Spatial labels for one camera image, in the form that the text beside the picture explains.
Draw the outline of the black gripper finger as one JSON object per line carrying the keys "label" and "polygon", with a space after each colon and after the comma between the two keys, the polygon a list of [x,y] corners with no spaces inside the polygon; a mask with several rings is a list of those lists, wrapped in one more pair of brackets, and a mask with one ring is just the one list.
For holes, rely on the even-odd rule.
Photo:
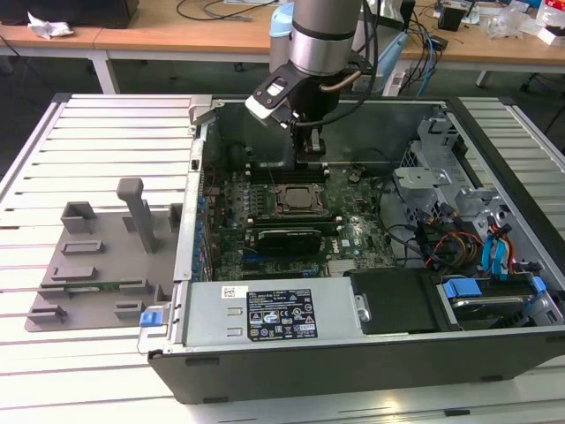
{"label": "black gripper finger", "polygon": [[326,143],[319,128],[302,128],[296,131],[296,158],[299,163],[313,162],[326,154]]}

